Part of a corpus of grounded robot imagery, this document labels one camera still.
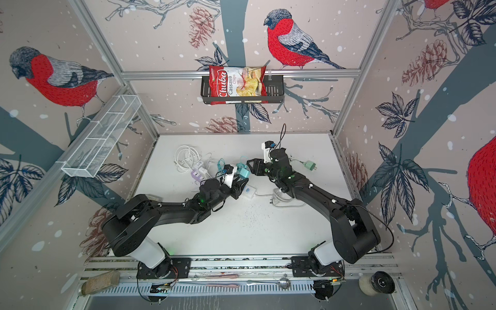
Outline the white charger with cable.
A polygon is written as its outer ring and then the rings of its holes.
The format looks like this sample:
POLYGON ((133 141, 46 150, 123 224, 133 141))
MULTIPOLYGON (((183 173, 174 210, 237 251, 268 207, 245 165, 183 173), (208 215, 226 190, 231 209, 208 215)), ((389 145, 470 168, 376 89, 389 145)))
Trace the white charger with cable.
POLYGON ((201 179, 208 179, 211 178, 211 175, 209 173, 209 165, 210 162, 199 160, 197 161, 193 167, 192 167, 192 175, 195 176, 196 178, 201 178, 201 179))

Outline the teal charger with cable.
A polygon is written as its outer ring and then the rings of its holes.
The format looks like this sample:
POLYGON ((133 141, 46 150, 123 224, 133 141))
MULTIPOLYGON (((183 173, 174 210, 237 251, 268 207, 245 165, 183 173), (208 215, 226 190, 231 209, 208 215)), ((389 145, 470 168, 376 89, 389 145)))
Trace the teal charger with cable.
POLYGON ((218 173, 225 174, 226 170, 226 162, 223 158, 219 159, 217 162, 218 173))

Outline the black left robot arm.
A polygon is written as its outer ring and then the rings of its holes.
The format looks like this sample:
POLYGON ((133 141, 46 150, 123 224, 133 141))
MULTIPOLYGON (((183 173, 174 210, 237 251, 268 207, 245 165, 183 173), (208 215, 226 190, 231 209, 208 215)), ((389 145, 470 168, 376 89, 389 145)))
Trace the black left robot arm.
POLYGON ((221 210, 229 197, 238 199, 248 181, 247 178, 235 177, 232 185, 227 185, 211 178, 201 184, 198 193, 184 202, 161 202, 151 195, 137 195, 103 222, 102 232, 116 257, 131 256, 139 262, 137 278, 180 278, 178 264, 164 246, 148 237, 152 228, 203 222, 221 210))

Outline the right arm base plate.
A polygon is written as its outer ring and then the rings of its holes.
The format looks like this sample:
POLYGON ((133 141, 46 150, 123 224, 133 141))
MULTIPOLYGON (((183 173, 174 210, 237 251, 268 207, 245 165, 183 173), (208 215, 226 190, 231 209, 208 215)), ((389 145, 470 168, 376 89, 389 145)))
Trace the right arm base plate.
POLYGON ((308 256, 291 257, 286 266, 294 277, 329 277, 344 278, 344 265, 341 261, 322 265, 316 258, 308 256))

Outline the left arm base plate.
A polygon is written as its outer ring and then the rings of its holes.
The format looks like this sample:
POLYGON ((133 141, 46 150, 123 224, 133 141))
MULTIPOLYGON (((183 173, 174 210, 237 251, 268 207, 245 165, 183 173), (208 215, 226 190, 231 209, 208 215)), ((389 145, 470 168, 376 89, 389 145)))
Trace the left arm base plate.
POLYGON ((191 268, 191 258, 166 258, 154 269, 148 268, 144 263, 138 264, 138 280, 183 279, 188 278, 191 268))

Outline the teal charger round plug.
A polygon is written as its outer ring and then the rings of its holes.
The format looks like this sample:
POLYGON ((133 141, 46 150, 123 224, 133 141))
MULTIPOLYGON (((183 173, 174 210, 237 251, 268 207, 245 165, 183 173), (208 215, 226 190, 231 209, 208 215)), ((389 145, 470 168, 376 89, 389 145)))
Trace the teal charger round plug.
POLYGON ((236 164, 237 167, 237 174, 240 176, 242 179, 248 179, 251 170, 247 165, 248 157, 247 156, 241 156, 240 161, 236 164))

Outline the purple power strip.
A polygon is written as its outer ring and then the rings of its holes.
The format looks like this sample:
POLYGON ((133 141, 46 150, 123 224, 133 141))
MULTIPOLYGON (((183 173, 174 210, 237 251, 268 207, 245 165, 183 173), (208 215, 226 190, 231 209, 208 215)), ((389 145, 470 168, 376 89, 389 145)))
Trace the purple power strip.
POLYGON ((203 167, 194 168, 191 171, 191 176, 196 182, 202 182, 210 178, 210 174, 207 169, 203 167))

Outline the white power strip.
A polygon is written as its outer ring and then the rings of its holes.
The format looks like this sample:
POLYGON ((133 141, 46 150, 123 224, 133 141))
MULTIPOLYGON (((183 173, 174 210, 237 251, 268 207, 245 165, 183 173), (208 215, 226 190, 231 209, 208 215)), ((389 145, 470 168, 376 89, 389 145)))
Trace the white power strip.
POLYGON ((244 190, 242 191, 242 197, 251 200, 256 196, 256 193, 257 193, 256 188, 254 188, 250 185, 246 185, 244 190))

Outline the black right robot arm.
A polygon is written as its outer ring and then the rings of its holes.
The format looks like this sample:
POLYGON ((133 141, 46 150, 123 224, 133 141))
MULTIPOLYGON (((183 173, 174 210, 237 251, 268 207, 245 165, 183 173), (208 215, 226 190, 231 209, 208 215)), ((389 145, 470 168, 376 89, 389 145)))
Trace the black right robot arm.
POLYGON ((381 243, 373 215, 360 200, 346 200, 317 186, 292 168, 285 148, 265 149, 263 159, 248 160, 247 166, 252 174, 268 177, 284 194, 312 207, 329 221, 331 240, 308 253, 306 268, 316 276, 325 275, 337 262, 356 263, 381 243))

